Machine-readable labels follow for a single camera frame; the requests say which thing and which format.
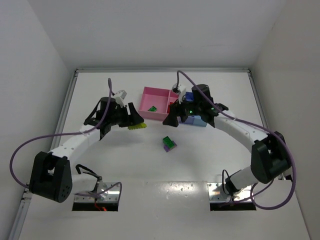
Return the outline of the yellow-green lego plate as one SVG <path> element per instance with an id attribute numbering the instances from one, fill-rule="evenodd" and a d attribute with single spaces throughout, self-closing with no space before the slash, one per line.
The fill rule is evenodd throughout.
<path id="1" fill-rule="evenodd" d="M 136 124 L 136 125 L 128 126 L 127 129 L 128 130 L 139 130 L 139 129 L 144 129 L 146 127 L 147 127 L 147 124 L 142 122 L 142 123 L 139 123 L 139 124 Z"/>

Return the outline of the red lego brick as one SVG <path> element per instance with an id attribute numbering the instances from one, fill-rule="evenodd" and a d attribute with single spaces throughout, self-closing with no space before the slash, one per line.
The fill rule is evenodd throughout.
<path id="1" fill-rule="evenodd" d="M 167 113 L 170 114 L 171 112 L 174 112 L 174 111 L 175 111 L 175 103 L 170 102 L 168 105 Z"/>

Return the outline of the green lego brick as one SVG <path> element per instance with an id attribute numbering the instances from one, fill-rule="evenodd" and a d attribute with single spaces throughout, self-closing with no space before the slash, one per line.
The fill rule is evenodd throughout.
<path id="1" fill-rule="evenodd" d="M 152 106 L 148 109 L 149 112 L 156 112 L 158 109 L 155 106 Z"/>
<path id="2" fill-rule="evenodd" d="M 164 138 L 162 139 L 162 142 L 163 142 L 163 144 L 164 144 L 165 146 L 167 146 L 169 149 L 171 149 L 172 147 L 175 146 L 175 143 L 174 143 L 168 136 L 164 137 Z"/>

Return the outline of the purple lego brick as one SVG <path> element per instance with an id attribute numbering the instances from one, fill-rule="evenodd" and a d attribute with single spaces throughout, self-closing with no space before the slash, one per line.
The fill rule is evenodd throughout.
<path id="1" fill-rule="evenodd" d="M 170 152 L 171 150 L 175 149 L 177 147 L 176 144 L 174 144 L 172 147 L 168 147 L 167 145 L 164 145 L 163 146 L 163 149 L 168 153 Z"/>

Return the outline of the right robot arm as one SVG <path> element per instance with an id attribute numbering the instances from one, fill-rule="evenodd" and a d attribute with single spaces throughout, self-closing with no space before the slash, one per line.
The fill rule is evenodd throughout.
<path id="1" fill-rule="evenodd" d="M 283 137 L 280 133 L 271 135 L 236 121 L 235 115 L 222 103 L 211 105 L 213 98 L 208 85 L 192 87 L 192 101 L 186 100 L 185 86 L 175 84 L 172 90 L 178 99 L 169 105 L 169 114 L 162 122 L 163 125 L 177 127 L 179 122 L 184 122 L 189 116 L 200 116 L 204 122 L 227 133 L 250 152 L 250 165 L 226 178 L 226 194 L 232 196 L 256 183 L 267 184 L 292 166 L 287 152 L 277 139 Z"/>

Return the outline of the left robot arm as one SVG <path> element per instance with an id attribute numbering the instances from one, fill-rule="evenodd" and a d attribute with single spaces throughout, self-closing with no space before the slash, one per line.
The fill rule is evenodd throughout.
<path id="1" fill-rule="evenodd" d="M 100 188 L 102 177 L 78 169 L 78 159 L 102 140 L 113 126 L 135 130 L 146 127 L 133 103 L 122 104 L 115 97 L 102 97 L 84 120 L 80 130 L 49 152 L 39 152 L 33 162 L 28 189 L 43 198 L 62 203 L 69 195 L 101 198 L 108 188 Z"/>

